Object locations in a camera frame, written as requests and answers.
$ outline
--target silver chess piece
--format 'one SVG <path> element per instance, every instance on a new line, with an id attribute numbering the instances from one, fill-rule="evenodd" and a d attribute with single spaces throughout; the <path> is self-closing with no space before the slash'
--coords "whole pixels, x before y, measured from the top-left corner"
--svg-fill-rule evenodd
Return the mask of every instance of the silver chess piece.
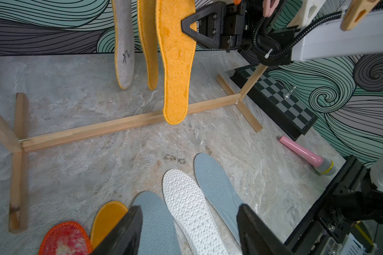
<path id="1" fill-rule="evenodd" d="M 290 91 L 285 92 L 284 94 L 282 94 L 282 96 L 283 96 L 285 99 L 290 98 L 291 94 L 294 92 L 295 89 L 296 89 L 296 86 L 293 86 L 293 87 L 290 89 Z"/>

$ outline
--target yellow fuzzy insole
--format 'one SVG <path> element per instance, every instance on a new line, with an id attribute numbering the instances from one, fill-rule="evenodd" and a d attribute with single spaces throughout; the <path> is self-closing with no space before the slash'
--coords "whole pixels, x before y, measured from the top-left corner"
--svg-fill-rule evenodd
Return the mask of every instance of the yellow fuzzy insole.
<path id="1" fill-rule="evenodd" d="M 119 201 L 109 201 L 103 205 L 92 224 L 92 249 L 102 242 L 127 212 L 126 206 Z"/>
<path id="2" fill-rule="evenodd" d="M 164 66 L 165 120 L 176 125 L 187 115 L 196 41 L 182 32 L 182 19 L 196 12 L 194 0 L 157 0 L 156 31 Z M 197 30 L 197 23 L 190 26 Z"/>
<path id="3" fill-rule="evenodd" d="M 156 0 L 138 0 L 138 28 L 147 68 L 147 85 L 156 89 L 159 79 L 158 37 L 155 22 Z"/>

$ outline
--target light blue insole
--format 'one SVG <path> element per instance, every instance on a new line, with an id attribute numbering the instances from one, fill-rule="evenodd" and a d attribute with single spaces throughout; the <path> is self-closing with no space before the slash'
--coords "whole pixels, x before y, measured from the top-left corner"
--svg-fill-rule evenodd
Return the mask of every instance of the light blue insole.
<path id="1" fill-rule="evenodd" d="M 133 205 L 142 209 L 138 255 L 182 255 L 174 220 L 165 202 L 152 191 L 140 193 Z"/>
<path id="2" fill-rule="evenodd" d="M 237 214 L 240 205 L 244 202 L 235 191 L 224 169 L 211 156 L 199 153 L 194 159 L 194 174 L 204 196 L 240 243 Z"/>

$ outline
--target insole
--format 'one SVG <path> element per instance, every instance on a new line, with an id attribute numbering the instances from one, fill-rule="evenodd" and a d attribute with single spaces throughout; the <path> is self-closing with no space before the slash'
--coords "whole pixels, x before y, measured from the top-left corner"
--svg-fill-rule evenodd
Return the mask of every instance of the insole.
<path id="1" fill-rule="evenodd" d="M 135 38 L 132 28 L 131 0 L 112 0 L 115 21 L 115 72 L 119 86 L 132 83 L 135 69 Z"/>
<path id="2" fill-rule="evenodd" d="M 127 212 L 128 208 L 119 201 L 109 201 L 102 206 L 92 224 L 92 249 L 102 242 Z"/>
<path id="3" fill-rule="evenodd" d="M 47 232 L 38 255 L 88 255 L 91 252 L 91 242 L 84 228 L 78 222 L 63 222 Z"/>
<path id="4" fill-rule="evenodd" d="M 203 193 L 187 174 L 167 171 L 163 195 L 194 255 L 228 255 Z"/>
<path id="5" fill-rule="evenodd" d="M 139 38 L 146 60 L 147 85 L 151 90 L 156 89 L 159 79 L 155 12 L 156 0 L 138 0 Z"/>
<path id="6" fill-rule="evenodd" d="M 163 116 L 171 125 L 184 120 L 189 106 L 196 41 L 182 32 L 180 22 L 195 12 L 194 0 L 156 1 L 156 31 L 164 66 Z M 197 23 L 191 28 L 197 30 Z"/>
<path id="7" fill-rule="evenodd" d="M 182 255 L 173 217 L 160 197 L 144 191 L 133 205 L 140 206 L 143 215 L 138 255 Z"/>
<path id="8" fill-rule="evenodd" d="M 244 202 L 235 191 L 222 166 L 211 156 L 199 153 L 194 158 L 194 174 L 204 196 L 224 220 L 240 243 L 237 226 L 239 207 Z"/>

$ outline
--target pink clothespin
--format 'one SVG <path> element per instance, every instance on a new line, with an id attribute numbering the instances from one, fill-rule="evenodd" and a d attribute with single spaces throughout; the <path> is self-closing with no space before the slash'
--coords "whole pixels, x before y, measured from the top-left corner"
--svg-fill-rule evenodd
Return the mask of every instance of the pink clothespin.
<path id="1" fill-rule="evenodd" d="M 263 1 L 263 16 L 271 17 L 275 8 L 278 6 L 279 0 L 264 0 Z"/>

